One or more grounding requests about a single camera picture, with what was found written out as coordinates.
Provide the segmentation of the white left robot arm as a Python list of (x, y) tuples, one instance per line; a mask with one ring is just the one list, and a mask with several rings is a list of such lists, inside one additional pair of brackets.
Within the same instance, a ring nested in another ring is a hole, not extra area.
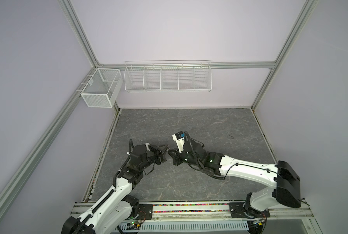
[(113, 176), (113, 185), (88, 210), (64, 223), (62, 234), (110, 234), (128, 218), (139, 215), (139, 200), (130, 195), (145, 169), (166, 161), (167, 145), (134, 145), (129, 140), (127, 159)]

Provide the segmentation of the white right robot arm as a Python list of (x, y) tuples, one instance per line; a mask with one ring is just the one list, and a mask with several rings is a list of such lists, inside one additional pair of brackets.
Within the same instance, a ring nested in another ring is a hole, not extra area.
[(269, 208), (276, 205), (296, 209), (301, 207), (301, 179), (289, 163), (281, 160), (277, 164), (254, 163), (209, 152), (186, 131), (177, 132), (172, 137), (177, 148), (168, 153), (174, 165), (185, 163), (214, 179), (225, 180), (232, 176), (265, 185), (258, 192), (248, 193), (243, 203), (231, 204), (233, 217), (269, 217)]

